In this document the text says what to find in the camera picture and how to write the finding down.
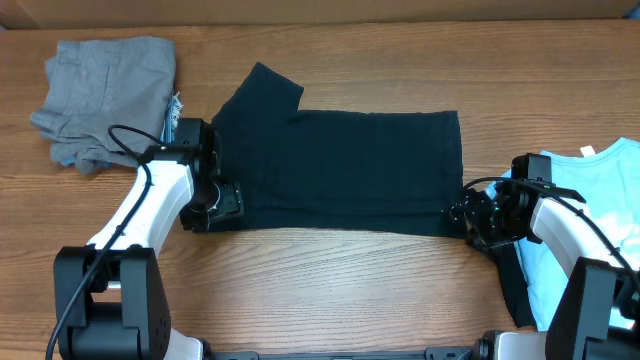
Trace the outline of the black t-shirt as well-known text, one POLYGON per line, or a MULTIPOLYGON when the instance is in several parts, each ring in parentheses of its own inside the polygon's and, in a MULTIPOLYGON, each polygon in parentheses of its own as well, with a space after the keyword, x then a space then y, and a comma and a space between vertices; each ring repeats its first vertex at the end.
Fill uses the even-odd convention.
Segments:
POLYGON ((243 215, 213 232, 330 228, 461 239, 458 115, 302 110, 303 87, 256 64, 214 116, 243 215))

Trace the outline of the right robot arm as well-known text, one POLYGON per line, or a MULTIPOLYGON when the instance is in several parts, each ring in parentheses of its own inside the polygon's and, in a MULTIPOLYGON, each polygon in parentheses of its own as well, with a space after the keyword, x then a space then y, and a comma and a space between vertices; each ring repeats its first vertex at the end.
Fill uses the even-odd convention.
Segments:
POLYGON ((589 217, 585 199, 552 181, 551 159, 513 159, 495 194, 467 183, 450 210, 467 225, 466 242, 490 255, 517 240, 544 243, 568 276, 549 329, 489 331, 468 359, 636 359, 639 356, 639 272, 589 217))

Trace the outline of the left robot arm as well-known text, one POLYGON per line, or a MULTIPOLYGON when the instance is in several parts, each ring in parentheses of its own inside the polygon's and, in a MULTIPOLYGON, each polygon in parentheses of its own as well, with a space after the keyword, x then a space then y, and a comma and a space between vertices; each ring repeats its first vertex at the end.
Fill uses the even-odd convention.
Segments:
POLYGON ((104 228, 57 254, 57 322, 46 358, 210 359, 209 344, 172 326, 158 257, 174 221, 195 233, 244 213, 237 183, 220 170, 214 126, 179 120, 175 138, 134 154, 137 178, 104 228))

